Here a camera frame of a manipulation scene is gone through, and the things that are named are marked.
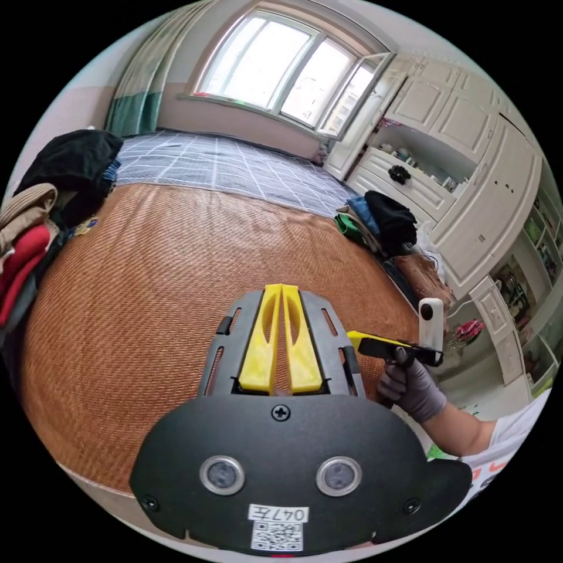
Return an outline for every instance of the black mounting plate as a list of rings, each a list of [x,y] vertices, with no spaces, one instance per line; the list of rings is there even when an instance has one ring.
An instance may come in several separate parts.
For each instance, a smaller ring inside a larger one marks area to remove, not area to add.
[[[280,404],[290,411],[284,422],[272,416]],[[212,456],[241,464],[241,490],[219,496],[203,486],[199,471]],[[316,486],[318,468],[334,456],[353,458],[362,470],[358,488],[342,497]],[[307,507],[303,545],[293,554],[311,555],[424,530],[462,502],[471,480],[462,462],[427,461],[409,426],[367,399],[229,395],[192,399],[157,422],[130,486],[167,534],[184,539],[189,532],[202,543],[253,555],[271,553],[252,548],[251,504]]]

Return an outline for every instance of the gloved hand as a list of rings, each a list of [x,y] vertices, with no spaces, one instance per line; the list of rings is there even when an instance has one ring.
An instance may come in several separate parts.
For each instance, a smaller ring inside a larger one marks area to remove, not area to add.
[[[378,392],[422,424],[441,412],[447,399],[418,360],[407,366],[407,353],[404,348],[398,348],[396,363],[386,364],[379,379]]]

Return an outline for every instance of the pile of clothes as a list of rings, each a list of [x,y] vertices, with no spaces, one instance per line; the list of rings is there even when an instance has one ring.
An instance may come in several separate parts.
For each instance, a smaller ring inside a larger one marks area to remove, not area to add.
[[[439,256],[417,246],[416,219],[407,207],[385,194],[368,191],[337,209],[334,220],[344,236],[374,254],[416,310],[426,297],[441,299],[445,312],[455,302],[440,276]]]
[[[47,268],[113,190],[123,139],[98,130],[55,137],[0,210],[0,348],[14,382],[23,326]]]

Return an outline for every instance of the person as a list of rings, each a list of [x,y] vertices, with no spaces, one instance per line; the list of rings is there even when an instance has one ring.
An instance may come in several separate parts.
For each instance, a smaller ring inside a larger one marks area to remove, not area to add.
[[[544,391],[512,415],[498,420],[479,420],[448,402],[419,361],[415,360],[408,367],[406,362],[406,352],[399,348],[396,361],[385,366],[378,382],[378,393],[420,424],[440,450],[472,468],[472,486],[455,513],[479,494],[514,456],[538,419],[551,390]]]

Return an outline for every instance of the white shirt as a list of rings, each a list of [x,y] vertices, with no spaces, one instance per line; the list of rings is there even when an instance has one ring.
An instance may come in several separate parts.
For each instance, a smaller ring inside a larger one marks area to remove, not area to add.
[[[516,453],[518,448],[528,436],[531,428],[534,426],[535,421],[538,419],[538,416],[545,405],[545,401],[547,401],[547,398],[549,397],[549,394],[550,390],[547,390],[521,411],[513,415],[500,418],[493,430],[489,448],[477,455],[462,458],[462,461],[467,463],[473,469],[473,484],[465,499],[457,507],[457,509],[450,514],[450,516],[463,508],[473,497],[479,494],[510,461],[512,456]],[[160,544],[166,545],[167,547],[181,551],[188,555],[192,555],[204,561],[213,561],[215,563],[272,563],[272,558],[270,556],[252,556],[232,551],[196,547],[194,545],[184,544],[179,541],[169,540],[162,536],[152,534],[146,530],[133,526],[124,520],[122,520],[122,522]],[[417,532],[416,534],[412,534],[405,538],[400,538],[381,545],[373,545],[370,547],[362,547],[345,551],[333,551],[332,553],[326,553],[323,555],[309,555],[307,557],[299,557],[298,560],[300,562],[306,561],[307,563],[351,563],[353,561],[359,561],[361,559],[371,557],[372,555],[383,553],[384,551],[388,551],[394,547],[398,547],[399,545],[407,543],[415,537],[424,534],[433,527],[435,526],[431,526],[426,530]]]

